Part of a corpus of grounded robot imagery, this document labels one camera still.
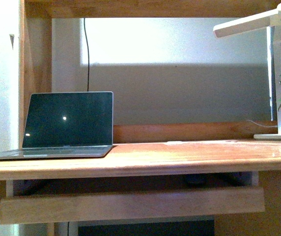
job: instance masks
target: white desk lamp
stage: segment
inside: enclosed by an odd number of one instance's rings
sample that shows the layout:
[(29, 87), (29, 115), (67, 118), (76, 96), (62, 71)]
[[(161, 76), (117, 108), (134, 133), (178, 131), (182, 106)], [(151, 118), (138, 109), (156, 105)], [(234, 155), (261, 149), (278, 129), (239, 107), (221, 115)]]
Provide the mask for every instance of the white desk lamp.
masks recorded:
[(254, 138), (262, 140), (281, 140), (281, 108), (278, 109), (280, 105), (279, 99), (281, 98), (281, 3), (274, 10), (216, 25), (214, 26), (214, 33), (217, 38), (221, 38), (265, 27), (275, 27), (273, 35), (273, 49), (278, 134), (255, 134)]

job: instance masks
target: laptop screen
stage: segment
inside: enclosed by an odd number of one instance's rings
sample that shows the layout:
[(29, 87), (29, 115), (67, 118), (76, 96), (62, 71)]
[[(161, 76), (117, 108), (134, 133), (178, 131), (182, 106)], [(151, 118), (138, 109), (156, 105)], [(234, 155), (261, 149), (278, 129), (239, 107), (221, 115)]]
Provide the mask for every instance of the laptop screen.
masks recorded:
[(113, 93), (31, 95), (23, 148), (112, 145)]

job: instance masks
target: wall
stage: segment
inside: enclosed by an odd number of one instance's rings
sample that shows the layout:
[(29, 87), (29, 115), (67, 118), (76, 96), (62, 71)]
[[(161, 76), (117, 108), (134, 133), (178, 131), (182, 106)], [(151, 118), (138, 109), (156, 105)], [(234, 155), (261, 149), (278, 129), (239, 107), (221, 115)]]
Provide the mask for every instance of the wall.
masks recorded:
[[(87, 19), (90, 90), (114, 92), (115, 124), (270, 120), (266, 31), (216, 39), (227, 20)], [(53, 20), (53, 91), (86, 90), (82, 28)]]

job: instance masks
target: white wall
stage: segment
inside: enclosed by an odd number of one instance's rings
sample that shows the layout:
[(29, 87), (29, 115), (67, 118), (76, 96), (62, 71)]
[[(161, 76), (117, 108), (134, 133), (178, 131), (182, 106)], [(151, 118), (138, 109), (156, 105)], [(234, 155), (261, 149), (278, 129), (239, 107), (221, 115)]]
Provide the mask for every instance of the white wall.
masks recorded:
[[(0, 151), (18, 147), (19, 2), (0, 8)], [(10, 34), (15, 35), (14, 48)]]
[[(266, 30), (216, 39), (229, 19), (87, 19), (90, 90), (115, 124), (270, 120)], [(85, 91), (82, 19), (53, 20), (53, 90)]]

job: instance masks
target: lamp head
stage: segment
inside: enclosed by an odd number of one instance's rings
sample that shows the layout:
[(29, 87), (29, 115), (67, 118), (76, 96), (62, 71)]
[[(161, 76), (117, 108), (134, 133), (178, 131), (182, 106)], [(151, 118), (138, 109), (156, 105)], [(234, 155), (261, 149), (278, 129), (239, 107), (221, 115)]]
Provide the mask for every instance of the lamp head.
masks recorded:
[(281, 3), (274, 10), (216, 25), (214, 34), (221, 38), (270, 26), (281, 26)]

